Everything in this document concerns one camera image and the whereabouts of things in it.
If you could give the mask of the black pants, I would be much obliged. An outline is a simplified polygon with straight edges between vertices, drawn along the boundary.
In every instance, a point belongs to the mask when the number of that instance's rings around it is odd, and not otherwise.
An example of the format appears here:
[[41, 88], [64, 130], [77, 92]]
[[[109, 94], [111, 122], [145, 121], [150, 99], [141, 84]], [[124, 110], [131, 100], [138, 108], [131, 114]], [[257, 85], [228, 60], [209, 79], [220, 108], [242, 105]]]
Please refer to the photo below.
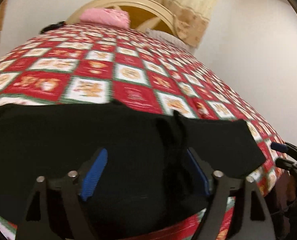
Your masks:
[[19, 224], [37, 177], [60, 179], [97, 161], [96, 187], [90, 196], [77, 192], [96, 238], [167, 228], [208, 203], [189, 148], [231, 178], [266, 161], [244, 120], [152, 114], [115, 102], [0, 106], [0, 216]]

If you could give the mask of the striped pillow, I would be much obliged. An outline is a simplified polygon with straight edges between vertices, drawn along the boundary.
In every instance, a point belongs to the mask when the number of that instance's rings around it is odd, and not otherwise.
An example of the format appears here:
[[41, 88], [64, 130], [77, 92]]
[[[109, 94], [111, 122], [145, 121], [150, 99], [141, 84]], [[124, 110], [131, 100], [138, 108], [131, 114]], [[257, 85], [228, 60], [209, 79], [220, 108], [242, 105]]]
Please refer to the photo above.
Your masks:
[[171, 34], [168, 34], [164, 31], [153, 30], [153, 29], [147, 28], [145, 33], [147, 36], [149, 36], [151, 38], [155, 38], [156, 40], [162, 41], [164, 43], [169, 43], [169, 44], [173, 45], [174, 47], [181, 48], [183, 50], [186, 50], [189, 53], [191, 52], [190, 46], [188, 46], [186, 43], [184, 43], [179, 38], [177, 38]]

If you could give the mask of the red teddy bear bedspread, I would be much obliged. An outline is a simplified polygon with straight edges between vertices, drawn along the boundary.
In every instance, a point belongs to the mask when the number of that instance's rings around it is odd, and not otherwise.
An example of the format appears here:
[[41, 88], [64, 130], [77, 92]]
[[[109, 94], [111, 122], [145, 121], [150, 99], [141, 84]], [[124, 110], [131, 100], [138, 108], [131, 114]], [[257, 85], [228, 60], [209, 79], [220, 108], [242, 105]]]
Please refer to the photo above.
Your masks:
[[[180, 48], [134, 30], [71, 24], [38, 35], [0, 58], [0, 106], [111, 102], [152, 114], [244, 120], [266, 157], [247, 175], [263, 198], [281, 175], [274, 165], [279, 153], [270, 148], [280, 136], [234, 90]], [[50, 191], [49, 198], [52, 230], [61, 239], [73, 239], [60, 193]], [[227, 235], [234, 202], [235, 197], [228, 198], [217, 239]], [[207, 206], [167, 228], [123, 239], [192, 239]]]

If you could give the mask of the cream wooden headboard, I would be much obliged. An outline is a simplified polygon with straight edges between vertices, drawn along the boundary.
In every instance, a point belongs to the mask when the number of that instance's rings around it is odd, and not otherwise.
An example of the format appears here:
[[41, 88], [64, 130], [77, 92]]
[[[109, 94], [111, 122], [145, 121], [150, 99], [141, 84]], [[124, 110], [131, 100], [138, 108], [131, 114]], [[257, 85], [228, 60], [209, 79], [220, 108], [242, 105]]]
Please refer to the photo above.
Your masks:
[[82, 12], [89, 8], [123, 10], [129, 14], [132, 29], [142, 33], [146, 29], [159, 30], [177, 36], [174, 14], [154, 0], [93, 0], [77, 9], [66, 23], [79, 22]]

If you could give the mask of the dark bag beside bed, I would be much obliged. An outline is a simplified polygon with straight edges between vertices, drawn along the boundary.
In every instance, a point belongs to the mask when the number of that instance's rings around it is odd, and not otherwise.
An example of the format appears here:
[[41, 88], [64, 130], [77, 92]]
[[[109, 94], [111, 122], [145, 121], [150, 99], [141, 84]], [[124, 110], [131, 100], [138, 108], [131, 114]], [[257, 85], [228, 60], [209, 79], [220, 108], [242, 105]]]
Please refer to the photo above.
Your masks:
[[51, 25], [48, 25], [48, 26], [44, 27], [39, 33], [44, 34], [44, 33], [48, 32], [48, 31], [62, 28], [65, 25], [66, 25], [65, 21], [61, 21], [61, 22], [58, 22], [58, 23], [55, 23], [55, 24], [51, 24]]

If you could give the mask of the pink folded blanket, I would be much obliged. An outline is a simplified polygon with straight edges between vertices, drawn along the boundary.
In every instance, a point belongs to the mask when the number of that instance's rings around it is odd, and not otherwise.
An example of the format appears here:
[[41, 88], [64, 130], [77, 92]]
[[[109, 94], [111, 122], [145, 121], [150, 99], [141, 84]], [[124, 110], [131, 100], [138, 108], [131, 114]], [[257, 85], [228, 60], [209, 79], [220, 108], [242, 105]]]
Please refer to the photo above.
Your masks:
[[123, 10], [90, 8], [79, 17], [80, 22], [107, 25], [121, 29], [130, 28], [129, 14]]

